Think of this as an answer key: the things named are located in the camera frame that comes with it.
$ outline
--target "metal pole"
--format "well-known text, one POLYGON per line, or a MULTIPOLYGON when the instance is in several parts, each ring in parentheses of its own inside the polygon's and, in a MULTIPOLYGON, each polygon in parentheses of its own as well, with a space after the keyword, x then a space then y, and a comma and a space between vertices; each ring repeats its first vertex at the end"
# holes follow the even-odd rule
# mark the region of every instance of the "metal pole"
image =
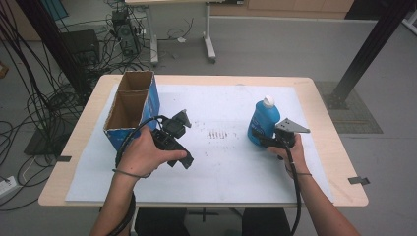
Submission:
POLYGON ((332 94, 325 97, 328 108, 346 108, 345 100, 347 96, 352 92, 365 71, 398 28, 398 25, 401 24, 413 3, 414 0, 392 1, 372 29, 332 94))
POLYGON ((157 38, 155 32, 153 31, 152 13, 149 5, 142 6, 142 9, 145 10, 145 14, 147 15, 148 30, 150 35, 150 63, 153 66, 156 66, 159 62, 159 58, 157 56, 157 38))

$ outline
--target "cardboard box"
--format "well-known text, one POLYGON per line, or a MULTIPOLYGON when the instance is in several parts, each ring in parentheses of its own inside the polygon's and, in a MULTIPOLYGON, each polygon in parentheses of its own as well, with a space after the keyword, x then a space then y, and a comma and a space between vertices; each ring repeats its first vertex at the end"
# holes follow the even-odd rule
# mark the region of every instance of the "cardboard box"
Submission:
MULTIPOLYGON (((126 136, 143 121, 159 114, 159 96, 152 71, 125 72, 104 123, 104 133, 119 149, 126 136)), ((148 126, 153 130, 157 122, 148 126)))

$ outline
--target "small black object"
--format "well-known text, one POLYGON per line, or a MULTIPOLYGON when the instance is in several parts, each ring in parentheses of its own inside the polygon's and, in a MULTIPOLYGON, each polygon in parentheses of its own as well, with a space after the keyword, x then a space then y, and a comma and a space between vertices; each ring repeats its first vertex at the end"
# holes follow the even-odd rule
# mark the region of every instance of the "small black object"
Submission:
POLYGON ((350 184, 361 184, 362 186, 370 184, 371 181, 367 177, 362 178, 361 176, 348 178, 350 184))
MULTIPOLYGON (((180 145, 176 140, 181 138, 185 134, 185 127, 191 128, 191 123, 188 120, 186 110, 180 111, 178 114, 174 115, 172 119, 166 117, 162 118, 162 127, 160 130, 154 129, 152 131, 153 142, 159 149, 163 150, 175 150, 182 149, 187 152, 187 156, 180 159, 184 168, 188 169, 193 163, 194 158, 191 156, 190 152, 187 151, 182 145, 180 145)), ((177 160, 168 161, 168 164, 171 167, 174 167, 177 160)))
MULTIPOLYGON (((163 150, 175 150, 175 149, 182 149, 187 152, 187 156, 180 159, 180 162, 183 164, 184 168, 188 169, 193 163, 194 158, 191 156, 190 152, 187 151, 182 145, 180 145, 172 136, 168 135, 168 133, 163 132, 158 129, 154 129, 152 131, 153 142, 155 143, 156 147, 163 150)), ((170 160, 168 164, 171 167, 177 163, 177 160, 170 160)))
POLYGON ((71 158, 71 155, 60 155, 56 158, 56 161, 70 162, 71 158))

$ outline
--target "forearm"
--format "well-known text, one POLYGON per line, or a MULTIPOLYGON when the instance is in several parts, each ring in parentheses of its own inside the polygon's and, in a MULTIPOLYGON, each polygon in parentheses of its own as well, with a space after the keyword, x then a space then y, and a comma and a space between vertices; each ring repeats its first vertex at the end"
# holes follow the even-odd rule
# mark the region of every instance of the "forearm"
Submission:
POLYGON ((122 221, 129 208, 136 179, 115 173, 103 208, 90 235, 107 235, 122 221))
POLYGON ((359 235, 355 227, 328 200, 313 177, 299 176, 301 194, 318 235, 359 235))

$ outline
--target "desk leg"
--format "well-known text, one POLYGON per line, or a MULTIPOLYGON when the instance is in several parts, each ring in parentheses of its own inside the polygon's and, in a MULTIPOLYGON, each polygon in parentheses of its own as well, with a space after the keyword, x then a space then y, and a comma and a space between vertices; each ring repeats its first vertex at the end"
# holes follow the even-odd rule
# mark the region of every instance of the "desk leg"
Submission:
POLYGON ((153 66, 156 66, 159 60, 157 58, 156 34, 154 34, 153 32, 152 14, 150 12, 149 6, 143 6, 142 8, 145 10, 145 14, 147 15, 147 21, 148 21, 148 30, 149 30, 149 35, 150 35, 150 63, 153 66))
POLYGON ((214 48, 212 47, 211 38, 209 37, 209 15, 210 15, 210 4, 206 3, 206 32, 204 33, 204 40, 206 43, 206 49, 208 50, 208 59, 212 63, 215 63, 215 53, 214 48))
POLYGON ((417 34, 417 28, 414 27, 414 23, 417 22, 417 10, 413 13, 413 15, 410 17, 410 19, 402 20, 402 23, 405 24, 406 27, 408 27, 410 30, 412 30, 415 34, 417 34))

